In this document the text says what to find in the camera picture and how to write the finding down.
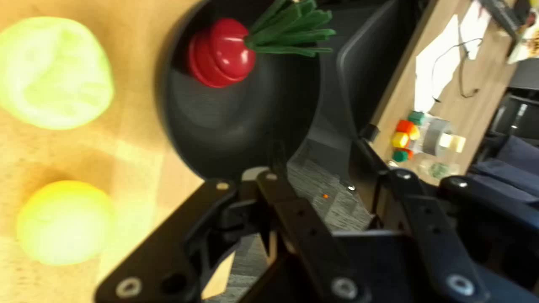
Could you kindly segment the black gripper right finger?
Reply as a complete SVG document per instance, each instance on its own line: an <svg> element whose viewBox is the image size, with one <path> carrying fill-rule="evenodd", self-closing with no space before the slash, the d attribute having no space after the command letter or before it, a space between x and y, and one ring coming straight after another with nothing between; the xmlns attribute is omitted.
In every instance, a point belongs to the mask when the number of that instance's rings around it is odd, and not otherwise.
<svg viewBox="0 0 539 303"><path fill-rule="evenodd" d="M379 176L376 186L376 196L401 194L416 186L416 176L406 169L391 169Z"/></svg>

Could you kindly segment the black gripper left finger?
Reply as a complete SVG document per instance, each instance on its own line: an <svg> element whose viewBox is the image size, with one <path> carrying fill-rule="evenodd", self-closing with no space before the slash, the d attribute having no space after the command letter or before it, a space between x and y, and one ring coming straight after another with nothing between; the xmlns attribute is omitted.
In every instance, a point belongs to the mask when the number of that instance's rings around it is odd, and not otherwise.
<svg viewBox="0 0 539 303"><path fill-rule="evenodd" d="M271 194L288 191L288 177L283 169L268 169L263 174L263 189Z"/></svg>

